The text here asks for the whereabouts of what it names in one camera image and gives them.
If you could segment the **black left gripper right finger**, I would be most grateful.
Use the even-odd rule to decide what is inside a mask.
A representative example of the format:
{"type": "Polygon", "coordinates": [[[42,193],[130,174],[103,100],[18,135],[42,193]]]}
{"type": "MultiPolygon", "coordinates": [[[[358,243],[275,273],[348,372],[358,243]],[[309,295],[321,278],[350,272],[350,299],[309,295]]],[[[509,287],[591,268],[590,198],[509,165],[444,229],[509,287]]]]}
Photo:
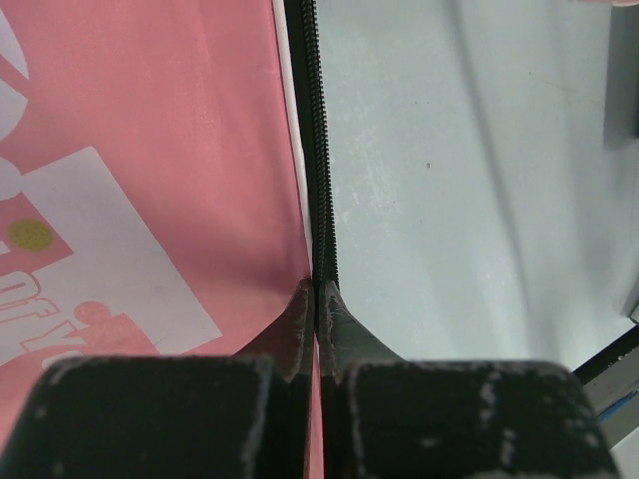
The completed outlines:
{"type": "Polygon", "coordinates": [[[329,478],[616,478],[577,378],[544,361],[406,361],[318,294],[329,478]]]}

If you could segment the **black shuttlecock tube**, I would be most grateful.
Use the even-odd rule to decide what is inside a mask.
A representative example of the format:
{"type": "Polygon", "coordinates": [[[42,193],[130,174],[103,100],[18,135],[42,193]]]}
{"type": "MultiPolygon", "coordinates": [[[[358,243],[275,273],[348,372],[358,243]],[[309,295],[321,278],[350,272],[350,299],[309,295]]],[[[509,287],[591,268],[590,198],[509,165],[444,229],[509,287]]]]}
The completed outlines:
{"type": "Polygon", "coordinates": [[[611,10],[605,94],[604,144],[638,142],[638,5],[611,10]]]}

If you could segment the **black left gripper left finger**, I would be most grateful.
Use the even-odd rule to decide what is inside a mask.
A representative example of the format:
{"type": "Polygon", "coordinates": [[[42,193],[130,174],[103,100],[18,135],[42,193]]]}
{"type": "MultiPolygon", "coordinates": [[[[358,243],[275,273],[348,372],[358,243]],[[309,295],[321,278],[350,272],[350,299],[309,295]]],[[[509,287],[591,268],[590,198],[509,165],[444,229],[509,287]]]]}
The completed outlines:
{"type": "Polygon", "coordinates": [[[305,478],[314,289],[231,356],[51,366],[9,437],[13,478],[305,478]]]}

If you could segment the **pink racket cover bag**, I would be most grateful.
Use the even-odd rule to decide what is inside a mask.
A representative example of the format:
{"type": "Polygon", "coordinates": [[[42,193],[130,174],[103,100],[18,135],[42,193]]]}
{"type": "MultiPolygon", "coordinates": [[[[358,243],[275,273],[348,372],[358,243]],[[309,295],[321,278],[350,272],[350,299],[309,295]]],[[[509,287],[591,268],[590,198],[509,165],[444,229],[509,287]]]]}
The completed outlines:
{"type": "MultiPolygon", "coordinates": [[[[1,5],[1,474],[54,364],[231,356],[312,282],[307,1],[1,5]]],[[[309,474],[324,476],[313,338],[309,474]]]]}

